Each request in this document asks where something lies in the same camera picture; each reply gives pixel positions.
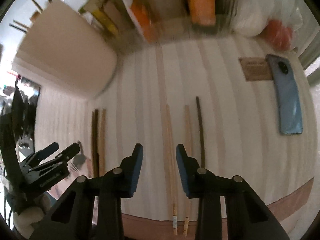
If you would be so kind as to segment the blue smartphone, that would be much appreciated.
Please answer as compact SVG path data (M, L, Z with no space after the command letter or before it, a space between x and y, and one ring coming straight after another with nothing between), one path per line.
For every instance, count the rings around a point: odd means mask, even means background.
M288 59L267 54L266 61L271 68L276 91L279 131L283 135L303 133L303 117L298 86Z

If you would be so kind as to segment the light chopstick patterned end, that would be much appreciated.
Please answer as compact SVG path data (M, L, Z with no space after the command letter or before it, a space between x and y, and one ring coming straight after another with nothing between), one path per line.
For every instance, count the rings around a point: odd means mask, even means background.
M190 118L190 108L188 105L184 107L184 120L185 120L185 150L189 155L192 155L192 132L191 132L191 118ZM190 220L190 209L191 201L189 198L185 200L185 219L184 219L184 228L183 235L187 237L189 220Z

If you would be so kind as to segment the dark chopstick pair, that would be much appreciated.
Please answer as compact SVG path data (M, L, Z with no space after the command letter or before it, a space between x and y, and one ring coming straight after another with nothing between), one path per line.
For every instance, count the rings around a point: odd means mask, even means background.
M93 167L94 178L97 178L99 176L98 119L99 119L99 110L95 109L92 112L92 135L91 135L92 167Z

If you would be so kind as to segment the snack packet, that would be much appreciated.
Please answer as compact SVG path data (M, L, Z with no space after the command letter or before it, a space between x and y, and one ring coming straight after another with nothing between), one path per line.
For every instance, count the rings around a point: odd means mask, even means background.
M122 0L87 0L78 12L81 15L91 14L110 37L117 37L133 28Z

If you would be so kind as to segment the orange label bottle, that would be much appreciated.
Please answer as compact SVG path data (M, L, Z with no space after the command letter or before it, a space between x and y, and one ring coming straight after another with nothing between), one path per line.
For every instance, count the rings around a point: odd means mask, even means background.
M214 26L216 24L215 0L188 0L193 24Z

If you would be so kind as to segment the small brown card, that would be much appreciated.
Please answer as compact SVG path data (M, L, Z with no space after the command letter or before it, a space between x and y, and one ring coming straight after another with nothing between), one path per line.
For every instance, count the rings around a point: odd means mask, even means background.
M271 81L271 68L263 57L238 58L246 81Z

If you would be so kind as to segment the white plastic bag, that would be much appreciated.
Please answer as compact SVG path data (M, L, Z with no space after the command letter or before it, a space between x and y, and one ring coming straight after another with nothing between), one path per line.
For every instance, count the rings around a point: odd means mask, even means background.
M304 0L238 0L232 31L244 37L263 34L274 49L301 55L319 24Z

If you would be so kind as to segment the white utensil holder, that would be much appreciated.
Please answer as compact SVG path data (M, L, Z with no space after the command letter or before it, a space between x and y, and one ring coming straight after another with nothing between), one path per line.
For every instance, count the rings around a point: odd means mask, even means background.
M53 0L24 36L12 70L42 87L87 100L107 87L117 61L116 51L84 18Z

